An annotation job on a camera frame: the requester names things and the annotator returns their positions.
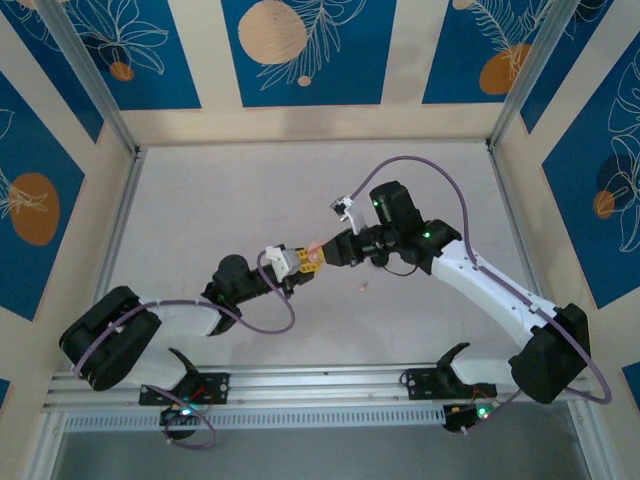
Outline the aluminium frame post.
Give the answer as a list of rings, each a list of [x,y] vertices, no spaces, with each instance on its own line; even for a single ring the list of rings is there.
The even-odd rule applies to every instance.
[[[614,0],[547,0],[549,9],[487,139],[491,151],[519,119],[531,134]]]
[[[133,160],[136,160],[139,146],[63,6],[57,0],[34,0],[34,4],[49,33],[101,117],[111,128],[123,149]]]

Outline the aluminium table side rail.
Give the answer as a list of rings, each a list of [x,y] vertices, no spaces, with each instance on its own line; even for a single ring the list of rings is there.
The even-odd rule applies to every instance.
[[[548,285],[542,279],[538,262],[530,241],[531,229],[526,219],[524,204],[518,195],[516,183],[509,172],[506,161],[494,149],[488,148],[489,160],[494,170],[502,201],[509,220],[512,235],[522,265],[527,285],[538,296],[553,298]]]
[[[109,286],[116,267],[119,251],[126,232],[127,223],[144,169],[147,153],[147,148],[140,147],[138,149],[126,176],[116,216],[109,236],[106,253],[99,272],[98,282],[92,299],[93,306],[102,300],[109,292]]]

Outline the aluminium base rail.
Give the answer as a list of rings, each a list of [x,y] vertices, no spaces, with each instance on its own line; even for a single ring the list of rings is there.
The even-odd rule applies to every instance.
[[[400,376],[417,364],[339,366],[202,366],[206,373],[228,373],[226,409],[405,405],[407,389]],[[133,411],[139,388],[123,384],[103,392],[69,372],[57,372],[49,384],[42,410],[46,413]]]

